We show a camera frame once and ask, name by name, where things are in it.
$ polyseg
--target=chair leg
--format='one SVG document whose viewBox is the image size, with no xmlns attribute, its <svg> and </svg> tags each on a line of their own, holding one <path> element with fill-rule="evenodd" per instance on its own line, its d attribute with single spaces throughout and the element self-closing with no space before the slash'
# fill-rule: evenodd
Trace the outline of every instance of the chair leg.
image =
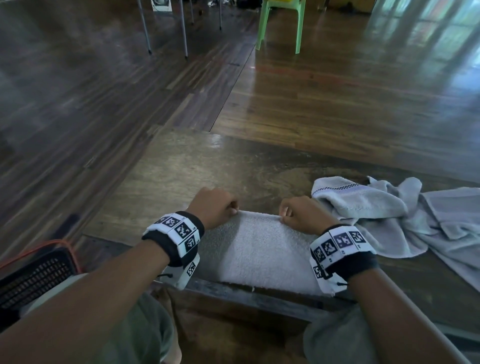
<svg viewBox="0 0 480 364">
<path fill-rule="evenodd" d="M 301 44 L 301 31 L 303 29 L 303 14 L 305 13 L 305 0 L 300 1 L 300 7 L 298 8 L 299 22 L 297 25 L 297 46 L 295 48 L 295 54 L 300 53 Z"/>
<path fill-rule="evenodd" d="M 267 5 L 267 0 L 264 0 L 262 3 L 262 12 L 260 13 L 260 24 L 258 26 L 257 45 L 255 46 L 256 50 L 260 50 L 260 45 L 265 36 L 269 10 L 270 9 L 269 9 L 269 6 Z"/>
</svg>

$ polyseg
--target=towel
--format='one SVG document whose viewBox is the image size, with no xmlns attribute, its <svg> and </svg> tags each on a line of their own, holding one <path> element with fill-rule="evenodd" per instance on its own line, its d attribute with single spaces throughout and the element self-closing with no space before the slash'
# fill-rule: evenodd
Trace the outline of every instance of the towel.
<svg viewBox="0 0 480 364">
<path fill-rule="evenodd" d="M 332 295 L 346 287 L 329 287 L 325 283 L 320 289 L 309 262 L 310 244 L 316 238 L 283 225 L 279 216 L 239 211 L 228 223 L 205 233 L 198 247 L 200 263 L 194 276 L 294 293 Z"/>
<path fill-rule="evenodd" d="M 398 187 L 369 179 L 363 186 L 342 177 L 320 178 L 312 197 L 355 225 L 379 255 L 409 258 L 430 248 L 480 291 L 480 189 L 422 194 L 417 178 Z"/>
</svg>

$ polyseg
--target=metal leg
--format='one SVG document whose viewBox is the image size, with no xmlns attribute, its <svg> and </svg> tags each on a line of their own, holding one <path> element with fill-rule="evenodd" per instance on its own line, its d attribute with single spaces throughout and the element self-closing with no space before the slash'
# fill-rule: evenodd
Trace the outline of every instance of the metal leg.
<svg viewBox="0 0 480 364">
<path fill-rule="evenodd" d="M 190 11 L 192 12 L 192 25 L 193 25 L 194 19 L 193 19 L 193 4 L 192 4 L 192 0 L 190 0 Z"/>
<path fill-rule="evenodd" d="M 179 1 L 180 1 L 180 14 L 181 14 L 181 31 L 183 33 L 183 47 L 185 48 L 185 59 L 188 59 L 187 33 L 185 31 L 185 17 L 183 16 L 183 0 L 179 0 Z"/>
<path fill-rule="evenodd" d="M 142 0 L 137 0 L 138 10 L 140 10 L 140 16 L 142 17 L 142 23 L 144 24 L 145 38 L 147 40 L 148 53 L 152 54 L 152 48 L 150 47 L 150 39 L 148 38 L 147 24 L 145 23 L 144 9 L 142 8 Z"/>
<path fill-rule="evenodd" d="M 222 30 L 222 1 L 218 0 L 218 8 L 220 9 L 220 30 Z"/>
</svg>

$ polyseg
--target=wooden table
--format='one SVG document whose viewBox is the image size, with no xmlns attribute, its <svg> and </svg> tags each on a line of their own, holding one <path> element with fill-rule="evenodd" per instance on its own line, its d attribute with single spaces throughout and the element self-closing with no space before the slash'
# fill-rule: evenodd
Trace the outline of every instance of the wooden table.
<svg viewBox="0 0 480 364">
<path fill-rule="evenodd" d="M 217 134 L 160 131 L 144 156 L 84 230 L 130 246 L 162 214 L 183 209 L 202 187 L 224 187 L 243 210 L 276 214 L 282 198 L 309 195 L 312 182 L 340 175 L 393 184 L 415 176 L 424 191 L 474 184 L 322 156 Z M 379 257 L 382 268 L 434 322 L 480 333 L 480 294 L 427 252 L 412 259 Z"/>
</svg>

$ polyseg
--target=chair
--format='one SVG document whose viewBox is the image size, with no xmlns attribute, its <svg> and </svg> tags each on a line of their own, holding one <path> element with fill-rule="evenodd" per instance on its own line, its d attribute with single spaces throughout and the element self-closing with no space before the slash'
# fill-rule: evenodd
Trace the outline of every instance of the chair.
<svg viewBox="0 0 480 364">
<path fill-rule="evenodd" d="M 303 14 L 305 13 L 305 0 L 263 0 L 262 13 L 260 15 L 260 25 L 258 27 L 257 45 L 255 46 L 255 49 L 260 50 L 260 44 L 265 36 L 268 14 L 270 13 L 271 8 L 293 9 L 298 12 L 299 21 L 297 24 L 297 47 L 295 49 L 295 54 L 300 53 L 301 30 L 303 28 Z"/>
</svg>

